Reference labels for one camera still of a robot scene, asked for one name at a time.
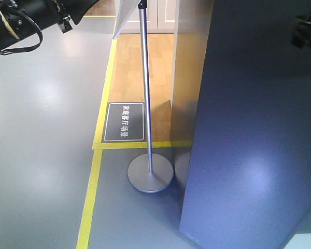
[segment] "yellow tape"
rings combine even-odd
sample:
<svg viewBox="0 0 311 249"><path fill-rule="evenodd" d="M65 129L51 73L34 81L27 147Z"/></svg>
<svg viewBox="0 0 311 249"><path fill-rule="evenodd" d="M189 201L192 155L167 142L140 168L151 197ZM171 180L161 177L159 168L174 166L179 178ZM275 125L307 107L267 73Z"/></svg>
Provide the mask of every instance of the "yellow tape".
<svg viewBox="0 0 311 249"><path fill-rule="evenodd" d="M112 45L110 48L109 60L108 60L108 65L107 65L107 71L106 71L106 78L105 78L105 83L104 83L104 89L103 89L103 96L102 96L102 100L100 103L97 126L95 128L95 135L94 135L94 140L93 140L94 144L101 143L102 137L103 137L104 123L105 123L107 102L108 102L109 91L110 91L110 83L111 83L112 74L113 74L116 46L117 46L117 40L112 40Z"/></svg>
<svg viewBox="0 0 311 249"><path fill-rule="evenodd" d="M89 246L94 202L97 193L102 156L103 150L95 150L93 153L87 196L85 198L76 249L88 249Z"/></svg>
<svg viewBox="0 0 311 249"><path fill-rule="evenodd" d="M153 148L171 148L172 144L166 142L152 142ZM92 149L138 149L147 148L147 142L127 142L127 143L99 143L93 144Z"/></svg>

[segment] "white door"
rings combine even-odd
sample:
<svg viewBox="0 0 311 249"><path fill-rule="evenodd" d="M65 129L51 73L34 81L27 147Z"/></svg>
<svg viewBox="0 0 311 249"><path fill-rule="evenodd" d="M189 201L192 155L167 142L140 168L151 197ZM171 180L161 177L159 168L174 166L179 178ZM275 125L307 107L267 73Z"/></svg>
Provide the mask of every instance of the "white door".
<svg viewBox="0 0 311 249"><path fill-rule="evenodd" d="M158 26L158 0L147 1L146 17L147 17L147 29L156 30ZM124 26L122 33L139 33L138 8L136 8L135 12L130 17L130 20Z"/></svg>
<svg viewBox="0 0 311 249"><path fill-rule="evenodd" d="M174 31L176 0L158 1L158 29Z"/></svg>

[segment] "blue wall panel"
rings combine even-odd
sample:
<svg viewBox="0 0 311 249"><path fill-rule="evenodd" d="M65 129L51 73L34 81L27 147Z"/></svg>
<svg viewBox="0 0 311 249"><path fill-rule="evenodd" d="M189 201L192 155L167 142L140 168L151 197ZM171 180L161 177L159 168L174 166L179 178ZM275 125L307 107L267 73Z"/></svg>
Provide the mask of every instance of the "blue wall panel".
<svg viewBox="0 0 311 249"><path fill-rule="evenodd" d="M180 230L203 248L283 248L311 205L311 1L215 1Z"/></svg>

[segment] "silver pole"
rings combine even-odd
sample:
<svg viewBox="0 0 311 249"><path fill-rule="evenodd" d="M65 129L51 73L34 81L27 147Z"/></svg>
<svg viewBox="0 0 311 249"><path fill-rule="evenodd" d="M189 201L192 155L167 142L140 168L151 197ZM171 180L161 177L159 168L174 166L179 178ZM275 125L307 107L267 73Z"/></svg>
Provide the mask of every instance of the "silver pole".
<svg viewBox="0 0 311 249"><path fill-rule="evenodd" d="M147 130L147 154L149 163L149 172L153 173L152 160L152 129L151 129L151 105L150 105L150 76L149 76L149 55L147 46L147 19L146 8L139 9L140 20L140 42L142 45L142 61L143 61L143 78L144 78L144 99L145 99L145 116Z"/></svg>
<svg viewBox="0 0 311 249"><path fill-rule="evenodd" d="M151 132L151 107L150 107L150 77L149 56L147 47L147 1L141 0L139 8L140 40L142 44L145 116L147 128L147 154L136 157L129 165L128 178L130 183L139 191L155 193L165 189L174 175L173 166L163 156L152 154L152 132Z"/></svg>

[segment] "round metal base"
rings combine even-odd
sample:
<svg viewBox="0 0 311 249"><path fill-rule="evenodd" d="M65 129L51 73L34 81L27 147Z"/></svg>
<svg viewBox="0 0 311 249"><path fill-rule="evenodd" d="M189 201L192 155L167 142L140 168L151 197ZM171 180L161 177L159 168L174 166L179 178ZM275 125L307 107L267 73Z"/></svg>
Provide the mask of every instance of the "round metal base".
<svg viewBox="0 0 311 249"><path fill-rule="evenodd" d="M153 174L149 172L148 154L136 157L129 165L128 178L139 191L155 193L165 189L174 175L171 163L158 154L152 154Z"/></svg>

